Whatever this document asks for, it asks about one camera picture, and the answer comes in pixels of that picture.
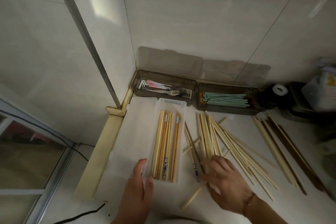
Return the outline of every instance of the glass pane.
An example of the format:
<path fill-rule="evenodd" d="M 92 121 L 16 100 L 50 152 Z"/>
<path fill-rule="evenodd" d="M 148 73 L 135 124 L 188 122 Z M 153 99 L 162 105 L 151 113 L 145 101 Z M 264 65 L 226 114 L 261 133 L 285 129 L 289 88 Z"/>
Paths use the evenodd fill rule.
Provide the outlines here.
<path fill-rule="evenodd" d="M 44 188 L 64 149 L 12 121 L 0 136 L 0 188 Z"/>
<path fill-rule="evenodd" d="M 0 196 L 1 223 L 22 224 L 40 195 Z"/>

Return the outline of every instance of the metal pole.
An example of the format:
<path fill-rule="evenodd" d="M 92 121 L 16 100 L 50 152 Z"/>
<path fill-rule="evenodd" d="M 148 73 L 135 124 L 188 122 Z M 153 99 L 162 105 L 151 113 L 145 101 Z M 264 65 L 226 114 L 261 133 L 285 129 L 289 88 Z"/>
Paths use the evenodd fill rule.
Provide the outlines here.
<path fill-rule="evenodd" d="M 95 61 L 96 63 L 96 66 L 98 67 L 98 70 L 101 74 L 101 76 L 103 77 L 103 80 L 115 102 L 115 105 L 118 107 L 118 108 L 121 108 L 121 104 L 118 100 L 118 97 L 116 95 L 116 92 L 114 91 L 113 89 L 113 86 L 111 84 L 111 81 L 106 73 L 106 70 L 103 66 L 103 63 L 99 57 L 99 54 L 96 50 L 96 47 L 91 39 L 91 36 L 89 34 L 89 31 L 87 30 L 86 26 L 85 26 L 85 23 L 83 21 L 83 18 L 78 10 L 78 7 L 76 5 L 76 2 L 75 0 L 64 0 L 65 2 L 65 5 L 68 7 L 70 13 L 71 13 L 71 16 L 73 18 L 73 20 L 75 21 L 76 25 L 77 25 L 77 28 L 79 30 L 79 32 L 81 33 L 82 35 L 82 38 L 84 39 L 84 42 L 86 43 L 86 46 L 87 48 L 89 49 L 90 53 L 91 53 L 91 56 L 93 58 L 93 60 Z"/>

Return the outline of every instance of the person's left hand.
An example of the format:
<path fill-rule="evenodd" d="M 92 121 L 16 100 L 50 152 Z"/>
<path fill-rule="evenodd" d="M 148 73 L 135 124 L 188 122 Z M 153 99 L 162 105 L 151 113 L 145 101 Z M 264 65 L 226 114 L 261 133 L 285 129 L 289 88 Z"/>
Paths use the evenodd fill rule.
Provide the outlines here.
<path fill-rule="evenodd" d="M 144 224 L 151 209 L 153 178 L 148 177 L 146 185 L 142 183 L 141 169 L 147 159 L 140 159 L 133 169 L 133 178 L 128 179 L 118 214 L 113 224 Z"/>

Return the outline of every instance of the bracelet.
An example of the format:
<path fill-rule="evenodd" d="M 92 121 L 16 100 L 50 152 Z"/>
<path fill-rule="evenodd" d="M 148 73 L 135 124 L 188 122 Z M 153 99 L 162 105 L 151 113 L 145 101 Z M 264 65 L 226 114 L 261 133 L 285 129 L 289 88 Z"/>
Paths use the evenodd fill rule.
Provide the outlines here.
<path fill-rule="evenodd" d="M 256 196 L 256 194 L 253 192 L 252 195 L 248 198 L 248 200 L 245 203 L 244 209 L 243 209 L 243 214 L 246 217 L 246 213 L 247 213 L 247 209 L 250 206 L 254 196 Z"/>

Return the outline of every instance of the white countertop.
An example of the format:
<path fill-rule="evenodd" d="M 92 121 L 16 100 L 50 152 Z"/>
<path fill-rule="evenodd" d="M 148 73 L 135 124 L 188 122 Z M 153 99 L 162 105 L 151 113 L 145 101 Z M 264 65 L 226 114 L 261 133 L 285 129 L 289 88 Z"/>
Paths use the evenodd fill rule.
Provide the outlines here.
<path fill-rule="evenodd" d="M 194 140 L 198 137 L 195 115 L 196 112 L 203 113 L 201 111 L 197 111 L 193 106 L 187 107 L 185 119 Z M 277 123 L 283 126 L 311 167 L 325 185 L 327 185 L 331 181 L 331 178 L 329 178 L 321 167 L 321 157 L 314 144 L 316 142 L 316 137 L 313 133 L 314 126 L 311 124 L 302 124 L 285 120 L 275 110 L 269 110 L 267 113 L 269 113 Z M 248 144 L 274 165 L 278 166 L 250 116 L 215 112 L 210 112 L 210 115 L 216 121 L 220 121 L 223 117 L 227 117 L 227 120 L 222 124 L 227 131 Z M 265 114 L 260 113 L 258 116 L 265 117 Z M 271 207 L 289 224 L 335 223 L 336 203 L 332 201 L 326 193 L 318 191 L 313 186 L 282 143 L 277 139 L 277 137 L 275 137 L 275 139 L 284 155 L 299 175 L 299 178 L 308 194 L 307 196 L 305 196 L 299 188 L 289 184 L 281 171 L 269 166 L 262 159 L 251 153 L 254 159 L 267 170 L 270 178 L 280 188 L 280 190 L 277 190 L 274 187 L 271 187 L 261 178 L 264 185 L 275 198 L 275 202 L 272 202 L 255 179 L 254 185 L 250 183 L 249 179 L 245 176 L 239 165 L 230 154 L 228 155 L 228 159 L 230 159 L 241 172 L 253 191 L 260 198 L 270 204 Z M 183 149 L 187 146 L 184 134 L 181 138 L 181 145 Z M 195 173 L 188 154 L 183 155 L 180 164 L 182 165 L 182 169 L 181 179 L 178 185 L 171 186 L 171 184 L 167 184 L 166 182 L 154 180 L 152 204 L 154 211 L 208 221 L 214 224 L 249 223 L 249 221 L 243 216 L 220 209 L 219 206 L 217 206 L 211 199 L 205 188 L 203 188 L 191 204 L 182 211 L 181 206 L 197 190 L 200 184 L 195 180 Z M 110 177 L 105 179 L 103 175 L 97 189 L 95 199 L 109 201 L 113 205 L 118 205 L 125 184 L 126 179 L 124 178 L 113 177 L 112 179 Z"/>

